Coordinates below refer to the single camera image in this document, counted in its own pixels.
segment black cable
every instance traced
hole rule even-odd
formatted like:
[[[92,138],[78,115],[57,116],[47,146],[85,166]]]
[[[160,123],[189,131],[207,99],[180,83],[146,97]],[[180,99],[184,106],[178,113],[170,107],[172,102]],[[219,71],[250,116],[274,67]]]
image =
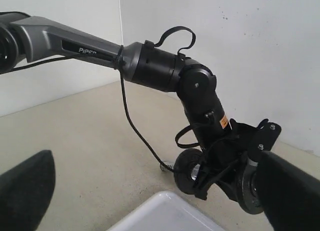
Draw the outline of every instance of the black cable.
[[[150,144],[147,142],[147,140],[141,135],[141,133],[138,131],[138,129],[135,127],[134,123],[132,122],[130,115],[129,115],[129,111],[128,111],[128,104],[127,104],[127,97],[126,97],[126,89],[125,89],[125,80],[124,80],[124,76],[123,74],[120,72],[120,82],[121,82],[121,91],[122,91],[122,99],[123,99],[123,106],[124,106],[124,112],[125,112],[125,116],[131,126],[131,128],[133,129],[133,131],[136,133],[136,135],[138,135],[138,137],[142,140],[142,142],[144,142],[144,144],[148,147],[148,149],[151,151],[151,153],[153,154],[153,156],[155,157],[155,159],[159,162],[159,164],[161,164],[163,167],[165,167],[167,170],[173,172],[173,173],[177,173],[178,171],[173,170],[172,168],[170,168],[168,165],[166,165],[160,158],[159,156],[156,154],[156,152],[154,151],[154,149],[150,146]]]
[[[52,63],[52,62],[56,62],[56,61],[62,61],[62,60],[77,59],[77,58],[82,58],[82,57],[97,57],[98,58],[99,55],[96,54],[96,53],[83,53],[83,54],[75,54],[75,55],[70,55],[70,56],[65,56],[65,57],[55,57],[55,58],[42,60],[42,61],[39,61],[39,62],[34,62],[34,63],[28,64],[28,65],[25,65],[25,66],[16,67],[16,68],[12,69],[12,71],[25,70],[25,69],[33,68],[33,67],[38,66],[38,65],[48,64],[48,63]]]

